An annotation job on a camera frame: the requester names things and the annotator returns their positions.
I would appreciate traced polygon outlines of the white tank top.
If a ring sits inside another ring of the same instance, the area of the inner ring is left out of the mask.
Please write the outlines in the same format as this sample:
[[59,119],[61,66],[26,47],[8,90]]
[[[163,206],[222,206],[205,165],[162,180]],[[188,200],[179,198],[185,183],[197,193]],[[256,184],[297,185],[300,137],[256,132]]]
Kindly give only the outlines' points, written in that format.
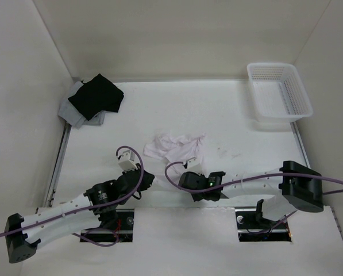
[[[196,159],[199,163],[199,171],[205,171],[205,133],[199,135],[173,136],[170,133],[159,133],[153,140],[144,145],[143,155],[159,160],[165,165],[181,161],[185,164],[190,159]],[[184,172],[184,167],[171,168],[170,178],[176,183]],[[163,172],[155,173],[153,181],[156,191],[174,191],[174,188],[166,179]]]

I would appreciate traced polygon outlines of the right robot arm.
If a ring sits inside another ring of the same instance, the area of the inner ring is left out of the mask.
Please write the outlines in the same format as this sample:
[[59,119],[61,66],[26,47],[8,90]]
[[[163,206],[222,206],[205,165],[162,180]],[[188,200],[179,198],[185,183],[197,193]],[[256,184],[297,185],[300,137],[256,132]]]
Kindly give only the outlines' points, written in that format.
[[[265,172],[297,173],[321,176],[295,161],[284,161],[281,168]],[[195,172],[184,172],[179,179],[178,186],[190,190],[203,190],[222,185],[225,172],[212,172],[208,177]],[[282,176],[265,177],[252,181],[239,181],[233,185],[204,193],[191,193],[194,201],[219,201],[222,198],[240,196],[271,196],[260,198],[256,204],[254,221],[260,227],[269,227],[285,215],[300,210],[307,213],[323,212],[322,181],[308,177]]]

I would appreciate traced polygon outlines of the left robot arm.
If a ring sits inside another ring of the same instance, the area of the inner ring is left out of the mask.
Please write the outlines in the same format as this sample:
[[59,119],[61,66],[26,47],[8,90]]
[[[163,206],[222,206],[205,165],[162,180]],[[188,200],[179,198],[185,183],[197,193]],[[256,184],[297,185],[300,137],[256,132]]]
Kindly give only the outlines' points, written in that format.
[[149,189],[153,174],[138,170],[123,172],[116,180],[94,185],[73,200],[31,216],[15,213],[7,218],[5,241],[10,263],[32,257],[37,249],[48,243],[87,229],[115,230],[121,223],[116,208],[131,197]]

